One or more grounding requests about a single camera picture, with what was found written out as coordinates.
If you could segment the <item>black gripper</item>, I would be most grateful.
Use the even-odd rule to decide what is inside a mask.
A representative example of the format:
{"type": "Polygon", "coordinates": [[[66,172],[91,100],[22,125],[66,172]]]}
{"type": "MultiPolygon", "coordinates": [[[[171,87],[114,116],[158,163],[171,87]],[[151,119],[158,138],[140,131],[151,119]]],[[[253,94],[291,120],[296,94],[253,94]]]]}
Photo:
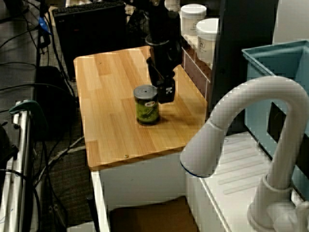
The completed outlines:
{"type": "Polygon", "coordinates": [[[174,101],[175,80],[174,68],[182,62],[182,49],[179,41],[149,43],[150,57],[146,62],[153,86],[158,86],[160,104],[174,101]]]}

